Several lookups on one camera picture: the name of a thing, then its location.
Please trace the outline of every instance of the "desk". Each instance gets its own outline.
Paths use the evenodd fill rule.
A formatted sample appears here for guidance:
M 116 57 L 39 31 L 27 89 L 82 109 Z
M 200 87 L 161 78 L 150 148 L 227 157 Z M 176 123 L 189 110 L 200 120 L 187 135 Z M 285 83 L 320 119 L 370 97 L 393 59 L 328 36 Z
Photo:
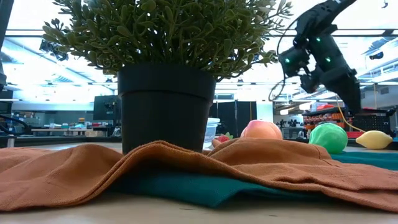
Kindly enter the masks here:
M 53 132 L 63 132 L 63 135 L 73 136 L 77 132 L 78 136 L 84 136 L 86 131 L 92 131 L 92 129 L 74 129 L 74 128 L 64 128 L 64 129 L 32 129 L 33 134 L 36 136 L 38 132 L 47 132 L 47 136 L 51 136 Z
M 347 203 L 232 200 L 217 209 L 135 195 L 102 195 L 72 208 L 1 213 L 1 224 L 396 224 L 398 215 Z

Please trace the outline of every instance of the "teal cloth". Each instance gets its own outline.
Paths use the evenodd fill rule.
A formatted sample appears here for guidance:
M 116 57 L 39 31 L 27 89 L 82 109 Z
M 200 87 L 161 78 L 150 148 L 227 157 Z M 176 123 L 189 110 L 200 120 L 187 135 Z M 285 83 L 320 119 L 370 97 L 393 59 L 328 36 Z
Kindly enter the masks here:
M 346 152 L 333 159 L 353 164 L 367 164 L 398 170 L 398 154 Z M 318 192 L 301 192 L 263 187 L 226 177 L 193 174 L 179 170 L 142 169 L 120 178 L 112 190 L 127 194 L 150 195 L 218 207 L 237 194 L 255 195 L 274 200 L 334 200 Z

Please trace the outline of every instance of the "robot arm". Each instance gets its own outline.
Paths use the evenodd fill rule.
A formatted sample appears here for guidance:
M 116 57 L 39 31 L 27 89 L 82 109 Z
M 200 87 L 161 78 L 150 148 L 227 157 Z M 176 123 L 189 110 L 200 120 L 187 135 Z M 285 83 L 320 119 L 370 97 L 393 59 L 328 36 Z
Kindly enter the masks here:
M 340 52 L 331 33 L 337 30 L 332 22 L 336 16 L 356 0 L 327 0 L 317 4 L 297 18 L 297 35 L 293 47 L 279 55 L 284 73 L 288 77 L 300 75 L 301 86 L 313 93 L 319 84 L 337 93 L 355 113 L 361 109 L 361 93 L 356 70 L 351 69 Z M 307 67 L 310 55 L 316 65 L 314 71 Z

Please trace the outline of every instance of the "peach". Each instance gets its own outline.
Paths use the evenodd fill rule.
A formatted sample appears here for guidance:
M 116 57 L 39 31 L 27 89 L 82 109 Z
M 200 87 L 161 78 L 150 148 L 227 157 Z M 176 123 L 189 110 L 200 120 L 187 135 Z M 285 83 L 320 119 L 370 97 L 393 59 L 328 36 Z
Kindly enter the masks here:
M 243 129 L 241 138 L 283 139 L 276 124 L 268 121 L 253 120 Z

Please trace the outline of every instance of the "yellow lemon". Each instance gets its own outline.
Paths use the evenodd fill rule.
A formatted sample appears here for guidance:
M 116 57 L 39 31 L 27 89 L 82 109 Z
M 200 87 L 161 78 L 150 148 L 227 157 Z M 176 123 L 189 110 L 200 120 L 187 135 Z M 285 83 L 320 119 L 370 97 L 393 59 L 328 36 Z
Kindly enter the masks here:
M 355 141 L 368 149 L 384 149 L 392 142 L 392 137 L 382 131 L 366 131 Z

